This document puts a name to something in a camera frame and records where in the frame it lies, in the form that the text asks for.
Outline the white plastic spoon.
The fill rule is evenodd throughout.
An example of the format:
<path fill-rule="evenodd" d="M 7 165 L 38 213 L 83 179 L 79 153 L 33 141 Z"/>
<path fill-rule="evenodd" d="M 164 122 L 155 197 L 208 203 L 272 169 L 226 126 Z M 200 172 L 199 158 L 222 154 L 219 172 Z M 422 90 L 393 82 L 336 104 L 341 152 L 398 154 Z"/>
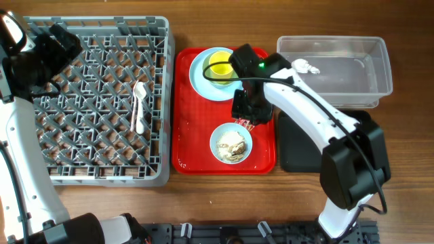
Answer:
<path fill-rule="evenodd" d="M 144 133 L 144 124 L 141 122 L 141 119 L 144 118 L 144 108 L 143 108 L 143 102 L 146 98 L 147 92 L 144 88 L 144 83 L 141 81 L 138 81 L 135 88 L 134 88 L 134 94 L 136 97 L 136 103 L 137 103 L 137 115 L 136 115 L 136 133 L 137 134 L 143 134 Z"/>

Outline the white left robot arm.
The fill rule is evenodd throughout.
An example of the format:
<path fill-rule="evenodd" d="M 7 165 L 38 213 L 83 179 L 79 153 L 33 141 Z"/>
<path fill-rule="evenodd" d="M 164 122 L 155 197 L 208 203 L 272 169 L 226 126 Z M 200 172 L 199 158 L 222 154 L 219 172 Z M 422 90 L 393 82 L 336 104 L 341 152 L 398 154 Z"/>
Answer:
<path fill-rule="evenodd" d="M 35 125 L 32 89 L 51 83 L 82 52 L 58 24 L 30 39 L 26 23 L 1 11 L 1 202 L 8 243 L 151 243 L 128 213 L 71 218 L 50 179 Z"/>

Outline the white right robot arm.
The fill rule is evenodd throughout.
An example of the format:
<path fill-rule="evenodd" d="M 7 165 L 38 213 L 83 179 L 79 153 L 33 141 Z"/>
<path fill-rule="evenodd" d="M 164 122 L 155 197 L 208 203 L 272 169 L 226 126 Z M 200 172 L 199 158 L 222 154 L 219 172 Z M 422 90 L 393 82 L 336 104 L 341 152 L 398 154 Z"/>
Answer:
<path fill-rule="evenodd" d="M 327 195 L 318 217 L 329 240 L 340 241 L 352 229 L 373 195 L 387 212 L 382 185 L 391 170 L 384 132 L 368 113 L 344 113 L 315 93 L 281 54 L 260 58 L 242 45 L 229 63 L 243 83 L 232 105 L 232 116 L 253 125 L 271 120 L 273 107 L 280 108 L 313 141 L 321 154 L 320 184 Z"/>

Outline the red candy wrapper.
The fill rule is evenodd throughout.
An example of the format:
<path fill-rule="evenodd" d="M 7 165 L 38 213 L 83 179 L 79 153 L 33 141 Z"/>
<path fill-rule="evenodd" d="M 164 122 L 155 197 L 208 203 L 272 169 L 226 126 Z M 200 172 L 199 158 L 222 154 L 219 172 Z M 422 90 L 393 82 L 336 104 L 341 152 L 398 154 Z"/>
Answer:
<path fill-rule="evenodd" d="M 254 129 L 254 125 L 251 123 L 250 120 L 247 120 L 247 119 L 236 119 L 235 123 L 243 126 L 248 131 L 252 131 Z"/>

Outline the light blue food bowl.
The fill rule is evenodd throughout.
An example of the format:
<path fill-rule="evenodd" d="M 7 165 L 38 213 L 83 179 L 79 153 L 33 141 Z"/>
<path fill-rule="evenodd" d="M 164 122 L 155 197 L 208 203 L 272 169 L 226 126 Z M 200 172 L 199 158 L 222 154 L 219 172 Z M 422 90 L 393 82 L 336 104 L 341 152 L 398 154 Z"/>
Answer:
<path fill-rule="evenodd" d="M 227 131 L 237 131 L 237 132 L 239 132 L 245 138 L 245 142 L 247 144 L 247 150 L 245 152 L 244 158 L 242 158 L 242 160 L 240 160 L 238 162 L 235 162 L 235 163 L 226 163 L 226 162 L 222 161 L 219 158 L 217 150 L 216 150 L 216 143 L 217 143 L 218 139 L 220 138 L 220 136 L 224 132 L 227 132 Z M 212 154 L 220 162 L 225 163 L 225 164 L 234 165 L 234 164 L 238 164 L 238 163 L 241 163 L 241 162 L 245 161 L 249 157 L 249 155 L 250 155 L 250 153 L 252 151 L 252 148 L 253 148 L 253 141 L 252 141 L 252 136 L 251 136 L 250 132 L 246 128 L 244 128 L 243 126 L 238 125 L 236 123 L 224 123 L 222 125 L 219 125 L 212 132 L 212 135 L 210 136 L 210 149 L 211 149 Z"/>

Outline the white napkin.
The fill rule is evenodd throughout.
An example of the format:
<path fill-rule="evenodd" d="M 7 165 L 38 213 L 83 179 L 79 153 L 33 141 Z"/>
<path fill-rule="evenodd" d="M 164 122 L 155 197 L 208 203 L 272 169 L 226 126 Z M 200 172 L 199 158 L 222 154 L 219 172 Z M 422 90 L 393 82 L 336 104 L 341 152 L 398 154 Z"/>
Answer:
<path fill-rule="evenodd" d="M 292 68 L 297 73 L 312 73 L 314 75 L 318 75 L 320 73 L 320 70 L 311 64 L 308 63 L 305 59 L 296 59 L 292 62 Z"/>

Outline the pink plastic fork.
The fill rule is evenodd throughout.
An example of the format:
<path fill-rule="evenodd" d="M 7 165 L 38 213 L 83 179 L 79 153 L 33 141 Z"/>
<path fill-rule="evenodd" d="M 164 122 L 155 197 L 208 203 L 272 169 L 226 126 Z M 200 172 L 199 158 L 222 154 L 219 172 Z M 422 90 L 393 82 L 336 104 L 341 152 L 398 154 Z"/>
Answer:
<path fill-rule="evenodd" d="M 134 131 L 136 128 L 136 110 L 137 110 L 137 103 L 138 99 L 136 97 L 136 86 L 138 82 L 135 82 L 133 86 L 133 94 L 132 94 L 132 116 L 131 116 L 131 127 L 130 131 Z"/>

